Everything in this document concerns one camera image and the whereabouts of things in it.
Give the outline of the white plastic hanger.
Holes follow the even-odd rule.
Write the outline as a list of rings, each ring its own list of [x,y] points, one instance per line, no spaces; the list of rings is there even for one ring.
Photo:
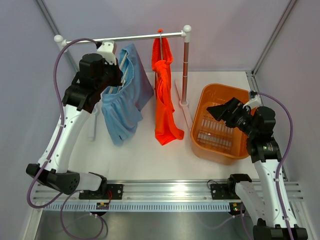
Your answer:
[[[125,62],[127,60],[127,57],[128,57],[128,52],[126,51],[125,54],[123,55],[123,58],[122,58],[122,61],[120,63],[120,70],[122,71],[122,77],[120,79],[120,86],[117,86],[116,89],[117,89],[117,93],[121,90],[121,88],[125,85],[126,83],[126,76],[127,76],[127,73],[128,73],[128,67],[126,69],[124,69],[124,65],[125,65]]]

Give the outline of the light blue shorts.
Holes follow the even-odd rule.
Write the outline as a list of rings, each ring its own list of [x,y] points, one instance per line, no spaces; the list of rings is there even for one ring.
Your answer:
[[[118,90],[110,87],[102,93],[101,111],[109,136],[116,146],[131,138],[143,120],[141,110],[154,94],[136,46],[131,43],[119,53],[124,62],[121,71],[126,74],[124,86]]]

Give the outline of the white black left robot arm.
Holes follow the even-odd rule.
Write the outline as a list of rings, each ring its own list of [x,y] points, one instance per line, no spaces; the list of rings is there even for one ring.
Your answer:
[[[96,199],[108,192],[106,178],[96,173],[69,170],[69,161],[83,125],[92,115],[102,92],[121,83],[122,72],[115,55],[88,53],[79,61],[79,71],[60,101],[62,113],[50,142],[37,163],[30,163],[26,173],[32,184],[70,195],[75,191],[90,191]]]

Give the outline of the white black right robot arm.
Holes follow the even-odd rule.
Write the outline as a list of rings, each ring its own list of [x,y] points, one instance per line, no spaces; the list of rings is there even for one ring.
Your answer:
[[[298,225],[286,192],[282,175],[284,158],[273,137],[275,111],[259,106],[251,114],[251,108],[235,97],[206,110],[216,121],[223,121],[228,128],[238,128],[247,136],[247,152],[258,174],[262,196],[244,173],[230,175],[226,192],[231,198],[242,201],[253,222],[253,239],[308,239],[307,230]]]

